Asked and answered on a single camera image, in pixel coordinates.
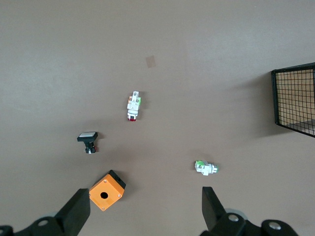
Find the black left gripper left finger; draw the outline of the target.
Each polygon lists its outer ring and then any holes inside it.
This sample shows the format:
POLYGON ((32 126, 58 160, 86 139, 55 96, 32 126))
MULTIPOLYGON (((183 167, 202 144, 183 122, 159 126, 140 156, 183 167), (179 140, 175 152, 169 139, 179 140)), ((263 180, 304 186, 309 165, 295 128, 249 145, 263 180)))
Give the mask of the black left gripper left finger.
POLYGON ((39 218, 18 232, 14 232, 9 225, 2 225, 0 234, 2 236, 77 236, 89 216, 89 191, 79 189, 55 216, 39 218))

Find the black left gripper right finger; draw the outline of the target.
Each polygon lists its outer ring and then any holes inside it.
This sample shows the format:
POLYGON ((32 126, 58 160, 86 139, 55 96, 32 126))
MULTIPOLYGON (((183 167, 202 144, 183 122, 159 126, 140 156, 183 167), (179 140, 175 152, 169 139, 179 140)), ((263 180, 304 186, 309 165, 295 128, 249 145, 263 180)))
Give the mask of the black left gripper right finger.
POLYGON ((208 228, 203 236, 298 236, 283 221, 267 219, 259 227, 239 214, 226 212, 212 187, 202 188, 202 214, 208 228))

